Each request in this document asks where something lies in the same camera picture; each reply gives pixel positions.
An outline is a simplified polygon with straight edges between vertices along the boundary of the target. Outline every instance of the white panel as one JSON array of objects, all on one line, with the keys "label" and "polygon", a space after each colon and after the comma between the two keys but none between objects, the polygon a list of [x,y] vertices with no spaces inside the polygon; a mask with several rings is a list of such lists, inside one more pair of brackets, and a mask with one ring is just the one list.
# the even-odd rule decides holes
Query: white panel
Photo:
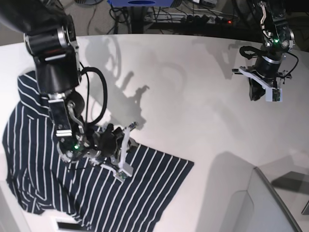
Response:
[{"label": "white panel", "polygon": [[294,232],[280,205],[256,171],[252,174],[248,193],[254,204],[254,215],[247,232]]}]

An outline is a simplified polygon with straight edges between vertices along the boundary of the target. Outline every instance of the white stripe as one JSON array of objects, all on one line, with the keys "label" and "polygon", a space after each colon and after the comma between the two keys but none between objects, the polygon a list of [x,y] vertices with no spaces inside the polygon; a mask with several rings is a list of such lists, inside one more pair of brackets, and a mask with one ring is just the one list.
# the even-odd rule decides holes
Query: white stripe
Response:
[{"label": "white stripe", "polygon": [[156,167],[155,171],[153,172],[153,174],[152,174],[151,177],[150,177],[150,180],[148,181],[148,184],[147,184],[146,188],[144,189],[143,193],[140,195],[140,198],[138,199],[137,203],[135,204],[135,207],[134,207],[134,209],[132,210],[131,215],[129,216],[129,218],[128,218],[127,222],[126,222],[126,227],[125,227],[124,231],[126,231],[126,228],[127,228],[128,224],[129,224],[131,218],[132,218],[133,213],[134,213],[135,210],[136,210],[136,207],[139,205],[141,198],[144,196],[144,194],[145,194],[145,192],[146,192],[146,190],[147,190],[149,184],[152,182],[152,180],[153,180],[153,178],[154,178],[154,175],[155,175],[156,171],[158,170],[159,166],[161,165],[161,162],[162,162],[164,156],[165,156],[165,153],[163,153],[163,155],[162,155],[162,157],[161,157],[161,159],[160,159],[160,162],[157,164],[157,167]]},{"label": "white stripe", "polygon": [[19,92],[20,92],[22,95],[27,96],[28,98],[30,98],[31,100],[33,100],[34,103],[35,103],[37,106],[42,107],[42,108],[45,108],[45,109],[49,109],[48,106],[39,104],[39,103],[34,99],[34,97],[32,97],[32,96],[30,96],[29,94],[23,92],[19,87],[18,87],[18,90],[19,90]]},{"label": "white stripe", "polygon": [[21,107],[21,126],[20,126],[20,131],[19,131],[19,170],[21,170],[21,163],[22,163],[22,149],[21,149],[21,137],[23,134],[23,126],[24,126],[24,110],[25,107]]},{"label": "white stripe", "polygon": [[83,204],[84,204],[84,201],[85,201],[85,196],[86,196],[86,193],[87,193],[87,188],[88,188],[88,185],[89,185],[89,181],[90,181],[90,179],[92,177],[93,170],[94,170],[94,168],[91,169],[90,175],[89,175],[88,180],[86,182],[83,199],[82,199],[82,202],[81,202],[80,208],[79,208],[79,214],[81,213],[81,210],[82,210],[82,207],[83,207]]},{"label": "white stripe", "polygon": [[123,222],[124,217],[125,217],[125,215],[126,215],[127,209],[129,208],[129,205],[131,204],[133,198],[135,197],[135,194],[136,194],[137,190],[140,188],[140,185],[143,183],[144,178],[145,178],[145,176],[146,176],[146,174],[147,174],[147,172],[148,172],[148,170],[149,170],[149,167],[152,165],[152,162],[153,162],[153,160],[154,160],[154,158],[155,158],[155,155],[156,155],[156,151],[155,151],[155,153],[152,155],[152,158],[151,158],[150,162],[148,163],[148,166],[147,166],[147,168],[146,168],[146,171],[144,172],[144,174],[143,174],[143,176],[142,176],[142,178],[141,178],[141,180],[140,180],[140,182],[139,182],[139,185],[135,188],[135,190],[134,190],[134,192],[133,192],[133,194],[132,194],[132,196],[131,196],[129,202],[126,204],[126,209],[124,210],[124,213],[122,214],[122,217],[121,217],[121,219],[120,219],[120,222],[119,222],[119,224],[118,224],[118,227],[117,227],[116,231],[119,230],[119,227],[120,227],[121,223]]},{"label": "white stripe", "polygon": [[13,175],[15,174],[15,167],[16,167],[16,124],[17,124],[17,107],[15,108],[15,122],[14,122],[14,165],[13,165]]},{"label": "white stripe", "polygon": [[[65,186],[66,183],[66,176],[67,176],[67,166],[64,165],[64,171],[63,171],[63,181],[62,181],[62,186]],[[67,208],[68,208],[68,213],[70,213],[70,201],[69,201],[69,196],[67,194],[65,194],[67,196]]]},{"label": "white stripe", "polygon": [[100,190],[100,192],[98,193],[97,201],[96,201],[95,208],[94,208],[93,213],[92,213],[92,216],[91,216],[90,224],[92,224],[93,217],[95,216],[95,213],[96,213],[96,210],[97,210],[97,206],[98,206],[98,201],[99,201],[100,198],[101,198],[101,193],[102,193],[102,191],[103,191],[103,189],[104,189],[104,187],[105,187],[106,181],[107,181],[107,179],[110,177],[111,174],[112,174],[112,172],[111,172],[111,171],[108,171],[108,173],[107,173],[107,175],[106,175],[106,177],[105,177],[104,183],[103,183],[103,185],[102,185],[102,187],[101,187],[101,190]]},{"label": "white stripe", "polygon": [[32,120],[34,120],[34,118],[33,117],[31,117],[30,115],[27,115],[29,118],[31,118]]},{"label": "white stripe", "polygon": [[28,143],[28,173],[29,173],[29,179],[30,182],[32,184],[32,186],[34,187],[34,183],[32,180],[32,176],[31,176],[31,169],[30,169],[30,157],[31,157],[31,119],[29,119],[29,126],[28,126],[28,138],[29,138],[29,143]]},{"label": "white stripe", "polygon": [[[59,167],[60,167],[60,156],[58,156],[58,165],[57,165],[57,173],[56,173],[56,178],[57,180],[59,179]],[[63,212],[63,205],[62,205],[62,190],[61,190],[61,185],[59,185],[59,198],[60,198],[60,211]]]},{"label": "white stripe", "polygon": [[20,102],[27,106],[28,108],[30,108],[31,110],[33,110],[34,112],[36,112],[38,115],[41,115],[41,116],[44,116],[44,117],[49,117],[48,115],[46,114],[41,114],[39,111],[37,111],[36,109],[34,109],[31,105],[28,105],[27,103],[25,103],[24,101],[20,100]]},{"label": "white stripe", "polygon": [[[140,145],[139,145],[139,147],[136,149],[136,152],[135,152],[135,154],[134,154],[134,156],[133,156],[133,159],[132,159],[130,165],[133,164],[133,162],[134,162],[134,160],[135,160],[135,158],[136,158],[136,155],[137,155],[137,153],[138,153],[139,150],[140,150]],[[110,216],[110,212],[111,212],[113,203],[114,203],[115,199],[117,198],[118,193],[119,193],[119,190],[121,189],[121,187],[122,187],[122,185],[120,185],[120,186],[118,187],[118,190],[117,190],[117,192],[116,192],[116,194],[115,194],[115,196],[114,196],[114,198],[113,198],[113,200],[112,200],[111,207],[110,207],[110,209],[109,209],[109,211],[108,211],[107,217],[106,217],[105,220],[104,220],[104,225],[103,225],[103,228],[102,228],[102,229],[104,229],[104,227],[105,227],[105,225],[106,225],[106,223],[107,223],[106,219],[109,218],[109,216]]]},{"label": "white stripe", "polygon": [[34,198],[34,201],[33,201],[33,205],[32,205],[32,213],[34,213],[34,206],[35,206],[35,202],[36,202],[36,198]]},{"label": "white stripe", "polygon": [[[84,168],[87,166],[88,160],[89,160],[89,159],[87,158],[86,161],[85,161]],[[77,190],[77,192],[76,192],[76,194],[75,194],[75,198],[74,198],[74,204],[76,204],[78,194],[79,194],[79,192],[80,192],[80,190],[81,190],[82,179],[83,179],[83,176],[84,176],[84,172],[85,172],[85,169],[82,170],[81,178],[80,178],[80,180],[79,180],[78,190]]]},{"label": "white stripe", "polygon": [[14,190],[14,193],[15,193],[15,197],[17,198],[17,193],[16,193],[16,189],[15,189],[15,185],[14,185],[14,182],[12,183],[12,186],[13,186],[13,190]]},{"label": "white stripe", "polygon": [[50,177],[51,177],[51,181],[52,181],[52,202],[53,202],[53,207],[56,208],[56,204],[55,204],[55,190],[54,190],[54,176],[53,176],[53,172],[52,172],[52,167],[53,167],[53,159],[54,159],[54,140],[53,140],[53,136],[54,136],[54,130],[55,130],[55,125],[53,124],[53,129],[50,135],[50,139],[52,141],[52,155],[50,158]]},{"label": "white stripe", "polygon": [[33,91],[34,91],[37,95],[39,95],[42,99],[48,100],[47,97],[42,97],[42,96],[40,95],[40,93],[39,93],[35,88],[33,88],[33,87],[31,87],[31,86],[28,86],[28,85],[26,85],[24,82],[22,82],[21,79],[20,79],[20,76],[18,77],[18,80],[19,80],[19,82],[20,82],[24,87],[33,90]]},{"label": "white stripe", "polygon": [[35,83],[37,83],[37,80],[34,79],[32,76],[29,76],[27,74],[23,74],[25,77],[28,77],[30,80],[34,81]]},{"label": "white stripe", "polygon": [[113,228],[113,226],[114,226],[114,223],[115,223],[116,218],[117,218],[118,213],[119,213],[120,206],[121,206],[122,202],[124,201],[124,199],[125,199],[125,197],[126,197],[126,194],[127,194],[127,192],[129,191],[129,189],[130,189],[132,183],[134,183],[135,177],[137,176],[137,173],[139,172],[140,166],[141,166],[141,164],[143,163],[143,161],[144,161],[144,159],[145,159],[145,156],[146,156],[148,150],[149,150],[149,147],[146,149],[146,151],[145,151],[145,153],[144,153],[144,155],[143,155],[143,158],[141,159],[141,162],[140,162],[140,164],[139,164],[139,166],[138,166],[138,168],[137,168],[137,170],[136,170],[136,172],[135,172],[135,175],[134,175],[132,181],[130,182],[129,186],[128,186],[127,189],[126,189],[126,192],[125,192],[125,193],[123,194],[123,196],[122,196],[122,199],[121,199],[121,201],[120,201],[120,203],[119,203],[119,205],[118,205],[117,211],[116,211],[116,213],[115,213],[115,217],[114,217],[114,219],[112,220],[112,224],[111,224],[111,227],[110,227],[109,231],[111,231],[112,228]]},{"label": "white stripe", "polygon": [[50,206],[52,206],[52,204],[43,204],[43,203],[41,203],[41,202],[38,202],[38,204],[41,205],[41,206],[45,206],[45,207],[50,207]]},{"label": "white stripe", "polygon": [[68,201],[68,213],[70,214],[71,213],[70,200],[69,200],[68,194],[66,194],[66,196],[67,196],[67,201]]},{"label": "white stripe", "polygon": [[160,194],[161,194],[162,191],[164,190],[164,188],[165,188],[166,184],[169,182],[170,178],[173,176],[173,174],[174,174],[176,168],[178,167],[179,162],[180,162],[180,158],[178,158],[178,162],[177,162],[177,164],[175,165],[175,167],[174,167],[173,171],[171,172],[171,174],[169,175],[169,178],[167,179],[167,181],[165,181],[164,186],[161,188],[160,192],[159,192],[158,194],[156,194],[156,198],[155,198],[155,200],[153,201],[153,203],[151,204],[151,206],[149,207],[148,212],[147,212],[147,215],[146,215],[146,217],[144,218],[144,220],[141,222],[138,231],[140,231],[140,228],[143,226],[144,222],[145,222],[146,219],[148,218],[149,213],[150,213],[150,211],[151,211],[153,205],[155,204],[156,200],[158,199],[158,197],[160,196]]},{"label": "white stripe", "polygon": [[36,152],[35,152],[35,173],[36,173],[36,181],[37,181],[37,189],[38,192],[40,192],[40,186],[39,186],[39,173],[38,173],[38,158],[39,158],[39,126],[40,121],[37,119],[37,141],[36,141]]},{"label": "white stripe", "polygon": [[137,218],[135,219],[135,221],[134,221],[134,223],[133,223],[133,227],[132,227],[131,231],[133,231],[133,229],[134,229],[134,227],[135,227],[135,224],[136,224],[137,220],[140,218],[140,215],[142,214],[142,212],[143,212],[143,210],[144,210],[144,208],[145,208],[145,205],[148,203],[149,198],[150,198],[151,195],[153,194],[153,192],[154,192],[154,190],[156,189],[158,183],[161,181],[162,176],[165,174],[166,170],[168,169],[168,166],[169,166],[170,162],[172,161],[172,159],[173,159],[173,156],[171,156],[171,157],[169,158],[169,161],[168,161],[168,163],[167,163],[167,165],[166,165],[164,171],[162,172],[162,174],[160,175],[159,179],[157,180],[155,186],[153,187],[153,190],[152,190],[151,193],[148,195],[148,197],[147,197],[147,199],[146,199],[146,201],[145,201],[143,207],[142,207],[141,210],[140,210],[139,215],[137,216]]},{"label": "white stripe", "polygon": [[45,161],[46,161],[46,147],[47,147],[47,118],[45,118],[45,128],[44,128],[44,153],[43,153],[43,179],[44,179],[44,194],[45,194],[45,201],[47,200],[47,190],[46,190],[46,173],[45,173]]},{"label": "white stripe", "polygon": [[26,200],[27,202],[31,202],[31,201],[25,196],[25,193],[24,193],[24,192],[22,192],[21,194],[23,195],[23,197],[25,198],[25,200]]},{"label": "white stripe", "polygon": [[6,142],[7,142],[7,145],[8,145],[8,152],[10,154],[10,144],[9,144],[9,137],[10,137],[10,121],[8,121],[8,126],[7,126],[7,137],[6,137]]},{"label": "white stripe", "polygon": [[103,171],[103,168],[101,168],[101,170],[100,170],[100,172],[99,172],[99,174],[98,174],[98,176],[97,176],[97,179],[96,179],[96,181],[95,181],[95,184],[94,184],[94,186],[92,187],[92,191],[91,191],[91,194],[90,194],[90,197],[89,197],[89,201],[88,201],[87,210],[86,210],[85,215],[84,215],[84,217],[83,217],[83,224],[84,224],[84,221],[85,221],[86,216],[87,216],[87,214],[88,214],[88,211],[89,211],[89,208],[90,208],[89,206],[90,206],[90,203],[91,203],[91,200],[92,200],[92,196],[93,196],[93,193],[94,193],[94,191],[95,191],[95,189],[96,189],[96,187],[97,187],[97,183],[98,183],[99,178],[101,177],[102,171]]},{"label": "white stripe", "polygon": [[108,197],[109,197],[109,195],[110,195],[110,192],[111,192],[112,188],[113,188],[114,185],[115,185],[115,182],[116,182],[116,178],[114,178],[114,180],[113,180],[113,182],[112,182],[112,184],[111,184],[111,186],[110,186],[110,188],[109,188],[109,190],[108,190],[108,192],[107,192],[107,195],[104,196],[104,197],[105,197],[105,200],[104,200],[103,206],[101,207],[101,212],[100,212],[100,215],[99,215],[99,217],[98,217],[97,226],[96,226],[96,228],[95,228],[95,231],[98,231],[98,225],[99,225],[99,223],[100,223],[100,221],[101,221],[101,216],[102,216],[103,210],[105,209],[106,201],[107,201],[107,199],[108,199]]},{"label": "white stripe", "polygon": [[25,169],[24,171],[24,174],[23,174],[23,178],[22,178],[22,187],[23,187],[23,191],[26,191],[25,190],[25,177],[26,177],[26,173],[27,173],[27,168]]},{"label": "white stripe", "polygon": [[162,206],[163,202],[165,201],[165,199],[168,197],[169,193],[172,191],[172,189],[173,189],[175,183],[177,182],[179,176],[183,173],[185,167],[188,165],[188,162],[189,162],[189,161],[186,162],[185,166],[182,168],[182,170],[180,171],[180,173],[178,174],[178,176],[177,176],[176,179],[174,180],[172,186],[170,187],[169,192],[165,195],[165,198],[163,199],[163,201],[161,202],[161,204],[159,205],[159,207],[156,209],[156,211],[155,211],[155,213],[154,213],[154,217],[153,217],[153,219],[151,219],[150,222],[148,223],[148,226],[147,226],[146,231],[148,231],[150,224],[154,221],[157,212],[158,212],[159,209],[161,208],[161,206]]},{"label": "white stripe", "polygon": [[21,203],[24,204],[24,205],[26,206],[26,209],[25,209],[25,210],[28,211],[28,205],[27,205],[23,200],[21,201]]}]

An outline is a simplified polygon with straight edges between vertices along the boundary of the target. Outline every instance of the white table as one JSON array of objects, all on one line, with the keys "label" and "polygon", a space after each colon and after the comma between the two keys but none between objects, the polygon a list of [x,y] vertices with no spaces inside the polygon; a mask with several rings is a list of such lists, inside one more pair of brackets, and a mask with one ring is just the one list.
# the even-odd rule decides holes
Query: white table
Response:
[{"label": "white table", "polygon": [[[205,231],[205,226],[219,231],[231,195],[246,189],[254,165],[273,178],[283,172],[271,169],[282,158],[301,154],[302,163],[308,162],[308,53],[293,52],[300,63],[283,86],[283,102],[269,103],[251,102],[247,79],[231,71],[254,64],[239,48],[259,47],[256,43],[174,35],[88,36],[78,42],[82,63],[99,68],[107,79],[104,119],[112,115],[122,125],[136,120],[142,129],[132,137],[139,143],[195,162],[156,232]],[[281,68],[294,63],[288,56]],[[33,67],[23,44],[0,47],[1,136],[19,100],[17,76]],[[91,79],[94,116],[100,110],[98,83],[98,77]],[[86,97],[86,81],[78,91]],[[0,178],[5,177],[3,167]],[[300,224],[308,225],[306,220]]]}]

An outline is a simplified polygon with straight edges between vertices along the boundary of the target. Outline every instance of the navy blue shirt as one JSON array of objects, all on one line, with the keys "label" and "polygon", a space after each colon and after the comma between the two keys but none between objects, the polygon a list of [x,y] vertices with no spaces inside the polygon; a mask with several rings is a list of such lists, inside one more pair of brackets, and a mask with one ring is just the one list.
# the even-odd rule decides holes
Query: navy blue shirt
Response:
[{"label": "navy blue shirt", "polygon": [[58,155],[48,98],[39,94],[34,72],[18,77],[18,90],[2,142],[7,182],[20,206],[35,214],[65,212],[94,231],[153,231],[194,164],[139,145],[126,157],[134,173],[124,183],[88,159],[68,165]]}]

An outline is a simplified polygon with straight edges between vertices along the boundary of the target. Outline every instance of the blue object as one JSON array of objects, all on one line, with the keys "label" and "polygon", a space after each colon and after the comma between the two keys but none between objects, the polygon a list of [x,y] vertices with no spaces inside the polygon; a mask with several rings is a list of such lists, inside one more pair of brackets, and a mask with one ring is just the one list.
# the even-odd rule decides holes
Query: blue object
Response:
[{"label": "blue object", "polygon": [[170,7],[174,0],[109,0],[115,7],[123,6],[163,6]]}]

